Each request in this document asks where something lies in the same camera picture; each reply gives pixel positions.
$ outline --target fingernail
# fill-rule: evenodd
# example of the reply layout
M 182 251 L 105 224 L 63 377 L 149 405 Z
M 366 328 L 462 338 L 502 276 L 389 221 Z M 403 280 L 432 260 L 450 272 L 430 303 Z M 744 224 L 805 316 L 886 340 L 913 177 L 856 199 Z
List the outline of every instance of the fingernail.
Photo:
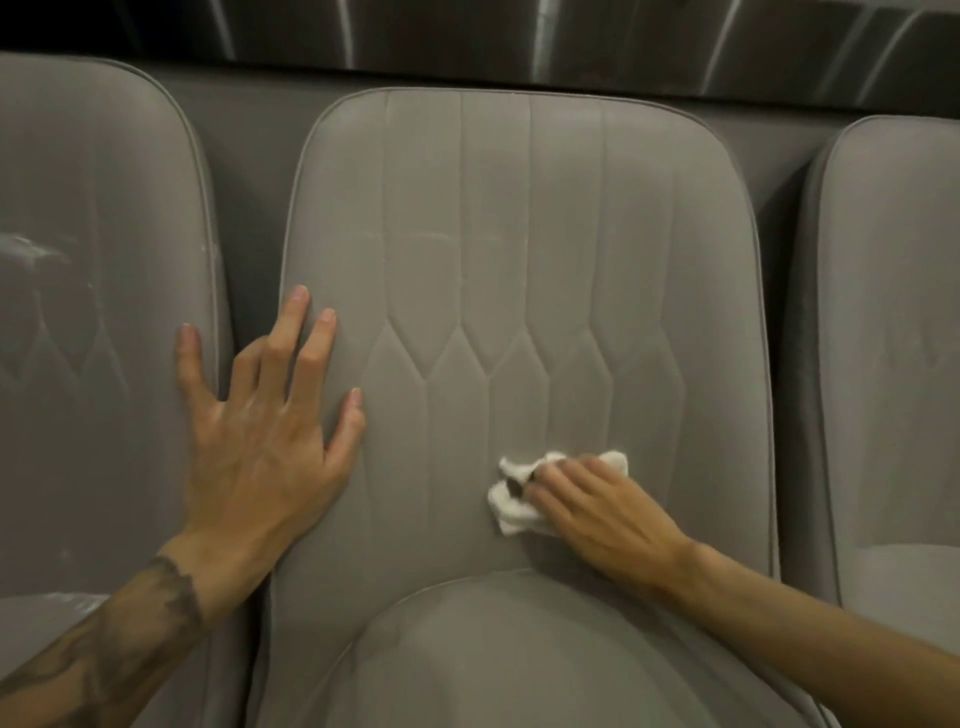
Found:
M 193 341 L 193 331 L 193 327 L 189 324 L 180 324 L 180 328 L 177 329 L 177 346 L 189 346 L 190 342 Z

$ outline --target metal wall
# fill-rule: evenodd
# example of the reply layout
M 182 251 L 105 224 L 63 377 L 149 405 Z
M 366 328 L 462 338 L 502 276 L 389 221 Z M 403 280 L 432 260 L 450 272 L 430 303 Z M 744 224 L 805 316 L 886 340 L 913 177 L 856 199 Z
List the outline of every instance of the metal wall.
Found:
M 960 10 L 960 0 L 87 0 L 79 7 L 7 4 L 0 46 L 960 116 L 960 14 L 948 11 Z

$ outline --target seat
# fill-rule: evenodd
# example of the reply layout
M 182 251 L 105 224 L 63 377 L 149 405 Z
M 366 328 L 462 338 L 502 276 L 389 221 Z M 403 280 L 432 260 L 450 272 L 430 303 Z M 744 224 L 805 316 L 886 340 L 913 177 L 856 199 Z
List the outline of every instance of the seat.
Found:
M 688 650 L 649 607 L 628 629 L 562 544 L 500 536 L 485 500 L 501 456 L 621 449 L 689 533 L 776 575 L 758 280 L 731 156 L 679 112 L 442 89 L 329 109 L 281 287 L 339 313 L 324 425 L 359 384 L 369 426 L 272 579 L 255 725 L 798 720 L 695 630 Z
M 0 673 L 141 569 L 180 523 L 174 333 L 231 343 L 204 157 L 160 86 L 117 64 L 0 54 Z M 138 726 L 236 725 L 238 615 Z
M 776 402 L 784 581 L 960 654 L 960 125 L 873 117 L 804 194 Z

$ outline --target seat backrest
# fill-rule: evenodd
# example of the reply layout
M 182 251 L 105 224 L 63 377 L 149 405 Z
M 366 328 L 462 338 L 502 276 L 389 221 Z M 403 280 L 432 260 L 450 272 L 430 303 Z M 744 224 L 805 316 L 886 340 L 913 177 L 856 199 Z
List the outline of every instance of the seat backrest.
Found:
M 363 455 L 271 587 L 259 725 L 290 725 L 357 631 L 410 593 L 567 558 L 505 539 L 501 456 L 628 453 L 690 533 L 775 561 L 756 234 L 698 121 L 628 101 L 372 91 L 300 160 L 282 287 L 340 328 L 324 422 L 366 393 Z
M 180 523 L 177 325 L 200 328 L 211 382 L 230 358 L 204 165 L 139 72 L 0 54 L 0 672 Z M 138 725 L 235 724 L 243 637 L 219 632 Z
M 788 299 L 783 578 L 960 652 L 960 124 L 874 117 L 825 149 Z

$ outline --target left hand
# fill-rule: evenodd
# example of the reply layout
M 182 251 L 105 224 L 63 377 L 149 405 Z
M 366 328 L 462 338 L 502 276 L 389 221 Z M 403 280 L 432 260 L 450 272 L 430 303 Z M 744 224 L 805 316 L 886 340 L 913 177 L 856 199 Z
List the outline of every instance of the left hand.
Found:
M 249 579 L 259 581 L 347 484 L 366 421 L 354 389 L 324 441 L 319 415 L 337 326 L 332 310 L 321 314 L 300 349 L 286 394 L 309 302 L 299 286 L 270 335 L 237 355 L 227 401 L 204 383 L 197 331 L 180 328 L 178 376 L 193 430 L 186 526 L 173 548 L 183 558 L 198 558 L 199 547 L 208 559 L 242 559 Z

